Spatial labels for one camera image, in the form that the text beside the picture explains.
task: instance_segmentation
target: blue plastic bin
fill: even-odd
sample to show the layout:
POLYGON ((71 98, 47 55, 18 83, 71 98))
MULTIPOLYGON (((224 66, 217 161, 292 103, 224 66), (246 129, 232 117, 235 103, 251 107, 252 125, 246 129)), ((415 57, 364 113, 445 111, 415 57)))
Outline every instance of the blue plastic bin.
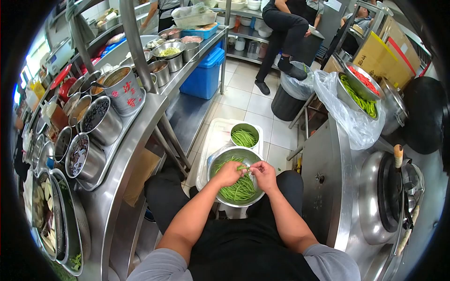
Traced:
POLYGON ((225 51, 214 48, 194 69, 180 87, 180 92, 210 99, 219 86, 219 68, 225 60, 225 51))
POLYGON ((216 23, 216 26, 211 28, 210 30, 195 30, 195 29, 186 29, 181 31, 181 37, 185 36, 200 36, 203 39, 208 39, 213 34, 216 33, 219 24, 216 23))

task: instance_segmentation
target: sock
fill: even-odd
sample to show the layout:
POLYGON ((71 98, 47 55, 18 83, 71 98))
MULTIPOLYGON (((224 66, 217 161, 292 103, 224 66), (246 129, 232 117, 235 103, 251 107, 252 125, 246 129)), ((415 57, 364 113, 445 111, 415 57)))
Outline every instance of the sock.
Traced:
POLYGON ((278 62, 278 68, 283 72, 291 70, 292 64, 289 62, 289 57, 281 56, 280 61, 278 62))

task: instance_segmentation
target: garbage bag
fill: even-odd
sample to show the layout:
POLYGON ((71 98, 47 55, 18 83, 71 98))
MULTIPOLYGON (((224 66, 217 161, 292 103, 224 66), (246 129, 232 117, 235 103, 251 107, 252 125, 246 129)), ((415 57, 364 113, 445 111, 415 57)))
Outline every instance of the garbage bag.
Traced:
POLYGON ((306 101, 314 92, 314 75, 309 66, 302 62, 292 61, 291 64, 301 70, 305 70, 308 77, 299 81, 284 72, 281 72, 281 86, 293 98, 306 101))
POLYGON ((336 90, 338 73, 326 73, 322 70, 314 71, 314 91, 319 100, 325 105, 331 116, 347 132, 350 148, 353 150, 367 149, 380 137, 386 120, 386 112, 377 101, 378 120, 373 120, 361 112, 350 109, 338 99, 336 90))

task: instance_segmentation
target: red plate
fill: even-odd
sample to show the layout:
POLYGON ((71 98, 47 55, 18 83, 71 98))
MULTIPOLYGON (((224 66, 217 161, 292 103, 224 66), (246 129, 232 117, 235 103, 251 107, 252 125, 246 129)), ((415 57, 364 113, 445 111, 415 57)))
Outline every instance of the red plate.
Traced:
POLYGON ((57 76, 56 78, 53 80, 52 85, 50 85, 50 90, 53 90, 54 88, 56 88, 57 85, 59 85, 61 83, 62 80, 64 80, 64 78, 66 78, 67 74, 69 73, 70 69, 72 67, 72 64, 69 64, 68 66, 66 66, 66 68, 64 68, 57 76))

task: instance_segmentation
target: black trash can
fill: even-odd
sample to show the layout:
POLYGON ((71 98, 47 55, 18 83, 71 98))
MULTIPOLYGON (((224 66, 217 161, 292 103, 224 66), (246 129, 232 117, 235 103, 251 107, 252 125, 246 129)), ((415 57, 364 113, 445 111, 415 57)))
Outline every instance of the black trash can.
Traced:
POLYGON ((305 103, 306 101, 291 97, 280 84, 270 107, 279 119, 292 121, 305 103))

